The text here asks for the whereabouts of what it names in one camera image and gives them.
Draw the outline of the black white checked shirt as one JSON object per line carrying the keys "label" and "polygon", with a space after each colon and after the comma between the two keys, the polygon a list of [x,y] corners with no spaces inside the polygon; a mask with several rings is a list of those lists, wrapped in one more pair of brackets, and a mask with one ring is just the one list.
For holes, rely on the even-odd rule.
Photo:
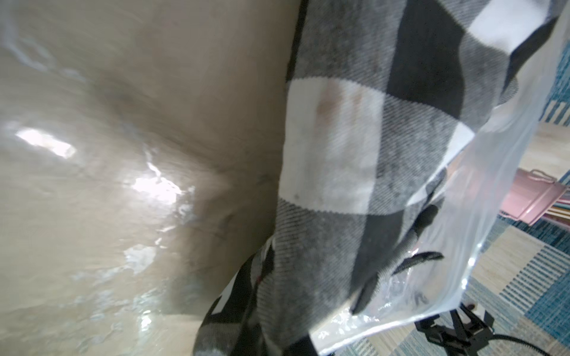
{"label": "black white checked shirt", "polygon": [[517,91],[564,1],[303,1],[276,228],[213,303],[195,355],[314,355],[310,331],[438,252],[407,250],[446,169]]}

